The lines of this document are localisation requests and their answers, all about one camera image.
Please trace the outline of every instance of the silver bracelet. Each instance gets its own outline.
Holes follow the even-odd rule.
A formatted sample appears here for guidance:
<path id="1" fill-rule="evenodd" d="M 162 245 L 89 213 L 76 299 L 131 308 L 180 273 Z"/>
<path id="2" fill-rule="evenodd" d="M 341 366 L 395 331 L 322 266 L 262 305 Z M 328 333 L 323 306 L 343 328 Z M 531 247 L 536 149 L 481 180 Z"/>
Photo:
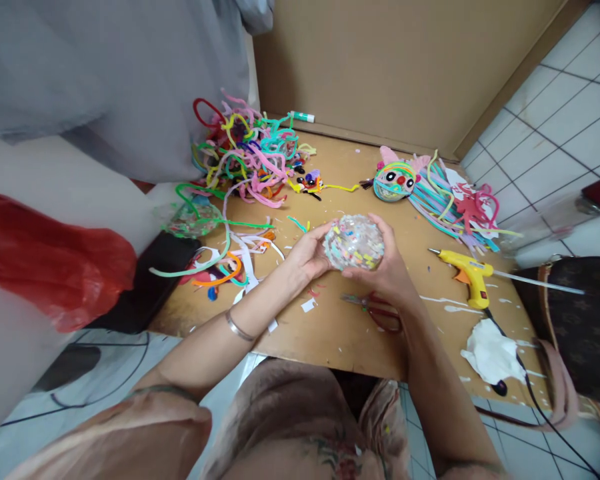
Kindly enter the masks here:
<path id="1" fill-rule="evenodd" d="M 231 329 L 232 332 L 234 332 L 238 337 L 242 338 L 242 340 L 246 340 L 248 342 L 252 342 L 255 340 L 254 337 L 250 337 L 248 336 L 246 333 L 244 333 L 242 330 L 240 330 L 240 328 L 238 328 L 238 326 L 233 322 L 232 318 L 231 318 L 231 309 L 227 310 L 227 323 L 229 324 L 229 328 Z"/>

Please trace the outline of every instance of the hot glue gun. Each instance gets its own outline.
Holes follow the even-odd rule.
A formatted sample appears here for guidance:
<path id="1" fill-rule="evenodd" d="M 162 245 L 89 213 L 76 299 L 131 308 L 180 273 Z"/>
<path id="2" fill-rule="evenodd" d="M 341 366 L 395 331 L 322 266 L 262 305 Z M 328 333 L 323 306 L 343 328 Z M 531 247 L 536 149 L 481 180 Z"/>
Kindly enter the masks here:
<path id="1" fill-rule="evenodd" d="M 434 250 L 434 252 L 440 260 L 452 264 L 454 267 L 459 268 L 465 272 L 469 278 L 469 291 L 471 292 L 471 298 L 469 298 L 468 304 L 471 308 L 478 310 L 484 310 L 489 306 L 489 297 L 487 296 L 487 287 L 485 286 L 485 278 L 493 275 L 493 267 L 488 263 L 480 263 L 471 257 L 466 255 L 460 255 L 459 253 L 452 252 L 450 250 Z"/>

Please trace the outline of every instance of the red plastic bag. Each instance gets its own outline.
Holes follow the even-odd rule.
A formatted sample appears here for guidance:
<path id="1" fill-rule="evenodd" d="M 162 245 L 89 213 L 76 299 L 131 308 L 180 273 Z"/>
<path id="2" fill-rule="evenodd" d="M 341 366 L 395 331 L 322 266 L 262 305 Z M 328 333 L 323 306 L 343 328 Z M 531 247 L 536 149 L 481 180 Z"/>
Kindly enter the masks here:
<path id="1" fill-rule="evenodd" d="M 133 288 L 135 264 L 116 232 L 66 225 L 0 195 L 0 287 L 32 302 L 58 332 L 111 310 Z"/>

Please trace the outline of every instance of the red scissors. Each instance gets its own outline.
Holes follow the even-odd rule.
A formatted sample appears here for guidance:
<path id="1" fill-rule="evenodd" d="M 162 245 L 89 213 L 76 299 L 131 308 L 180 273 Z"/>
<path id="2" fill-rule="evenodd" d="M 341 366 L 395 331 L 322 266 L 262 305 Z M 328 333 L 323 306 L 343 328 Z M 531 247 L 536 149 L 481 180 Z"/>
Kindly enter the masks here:
<path id="1" fill-rule="evenodd" d="M 368 312 L 371 319 L 376 323 L 376 325 L 378 325 L 378 327 L 382 328 L 383 330 L 391 333 L 399 333 L 402 331 L 400 315 L 398 315 L 396 312 L 384 310 L 382 308 L 374 307 L 371 305 L 372 303 L 376 303 L 378 305 L 391 306 L 391 304 L 388 301 L 376 296 L 373 292 L 368 294 L 366 297 L 358 297 L 356 295 L 349 295 L 343 293 L 342 295 L 340 295 L 340 300 L 362 305 L 362 310 Z M 381 321 L 380 319 L 378 319 L 378 316 L 392 320 Z"/>

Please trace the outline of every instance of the woman's left hand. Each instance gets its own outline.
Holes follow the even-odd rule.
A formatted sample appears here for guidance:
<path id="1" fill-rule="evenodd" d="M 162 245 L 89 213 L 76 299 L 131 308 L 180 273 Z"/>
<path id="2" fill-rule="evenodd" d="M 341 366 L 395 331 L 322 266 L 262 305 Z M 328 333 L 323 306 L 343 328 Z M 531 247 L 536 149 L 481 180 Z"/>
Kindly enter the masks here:
<path id="1" fill-rule="evenodd" d="M 303 272 L 307 282 L 318 278 L 331 268 L 322 240 L 334 221 L 335 219 L 305 233 L 285 260 L 285 263 L 290 263 L 292 268 Z"/>

